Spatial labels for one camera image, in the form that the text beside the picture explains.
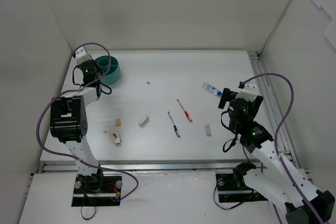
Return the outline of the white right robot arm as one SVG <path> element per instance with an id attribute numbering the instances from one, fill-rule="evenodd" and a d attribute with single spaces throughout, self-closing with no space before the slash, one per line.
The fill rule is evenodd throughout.
<path id="1" fill-rule="evenodd" d="M 279 150 L 264 126 L 255 121 L 263 97 L 253 93 L 223 90 L 218 107 L 229 117 L 225 127 L 240 144 L 267 168 L 262 173 L 245 161 L 233 169 L 232 181 L 238 188 L 249 187 L 285 213 L 287 223 L 326 223 L 335 197 L 307 180 Z"/>

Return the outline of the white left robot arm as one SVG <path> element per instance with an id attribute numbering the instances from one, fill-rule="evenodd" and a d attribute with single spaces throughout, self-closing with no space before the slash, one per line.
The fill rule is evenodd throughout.
<path id="1" fill-rule="evenodd" d="M 51 135 L 65 144 L 72 156 L 77 157 L 78 181 L 86 183 L 92 192 L 99 192 L 105 186 L 105 179 L 99 162 L 93 156 L 86 134 L 88 121 L 86 106 L 100 99 L 102 94 L 99 70 L 94 60 L 77 65 L 83 74 L 83 84 L 94 83 L 82 91 L 69 92 L 51 105 Z"/>

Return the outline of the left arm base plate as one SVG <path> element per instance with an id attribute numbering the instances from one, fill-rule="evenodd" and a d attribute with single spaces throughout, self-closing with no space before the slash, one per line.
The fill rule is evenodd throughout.
<path id="1" fill-rule="evenodd" d="M 72 207 L 119 206 L 122 177 L 103 176 L 98 182 L 77 176 L 72 195 Z"/>

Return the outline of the dark blue gel pen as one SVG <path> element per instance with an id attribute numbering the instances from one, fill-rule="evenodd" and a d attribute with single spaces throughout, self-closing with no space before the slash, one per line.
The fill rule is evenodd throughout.
<path id="1" fill-rule="evenodd" d="M 170 111 L 168 111 L 167 114 L 168 114 L 168 116 L 169 116 L 169 118 L 170 118 L 170 120 L 171 120 L 171 122 L 172 122 L 173 129 L 174 129 L 174 132 L 175 132 L 176 136 L 177 136 L 178 138 L 180 138 L 181 135 L 180 135 L 180 133 L 179 133 L 179 131 L 178 131 L 178 129 L 177 129 L 177 126 L 176 126 L 176 124 L 175 124 L 175 122 L 174 122 L 174 120 L 173 120 L 173 118 L 172 118 L 172 116 L 171 116 Z"/>

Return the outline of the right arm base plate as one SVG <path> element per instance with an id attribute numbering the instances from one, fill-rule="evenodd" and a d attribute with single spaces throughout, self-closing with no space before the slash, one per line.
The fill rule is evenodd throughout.
<path id="1" fill-rule="evenodd" d="M 251 162 L 243 162 L 234 167 L 231 172 L 216 173 L 213 196 L 217 194 L 219 203 L 235 203 L 228 209 L 236 208 L 245 202 L 267 201 L 257 190 L 248 187 L 243 180 L 243 175 L 257 168 Z"/>

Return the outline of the small tan eraser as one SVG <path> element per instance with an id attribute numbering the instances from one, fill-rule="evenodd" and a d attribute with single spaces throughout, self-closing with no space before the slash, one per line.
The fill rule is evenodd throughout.
<path id="1" fill-rule="evenodd" d="M 115 120 L 115 125 L 116 126 L 120 126 L 121 125 L 121 120 L 120 119 L 116 119 Z"/>

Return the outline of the red gel pen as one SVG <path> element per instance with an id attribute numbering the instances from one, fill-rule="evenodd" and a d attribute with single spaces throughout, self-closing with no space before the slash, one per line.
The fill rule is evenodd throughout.
<path id="1" fill-rule="evenodd" d="M 191 119 L 189 113 L 187 112 L 187 110 L 185 109 L 185 107 L 183 106 L 183 104 L 181 103 L 181 101 L 179 99 L 177 99 L 177 102 L 178 102 L 179 106 L 182 108 L 182 110 L 183 110 L 186 118 L 188 119 L 188 121 L 192 123 L 193 120 Z"/>

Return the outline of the eraser block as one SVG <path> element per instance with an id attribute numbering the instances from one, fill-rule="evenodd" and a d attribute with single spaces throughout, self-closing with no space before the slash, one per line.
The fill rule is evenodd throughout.
<path id="1" fill-rule="evenodd" d="M 139 121 L 139 127 L 144 127 L 149 122 L 150 118 L 148 115 L 145 115 L 140 121 Z"/>

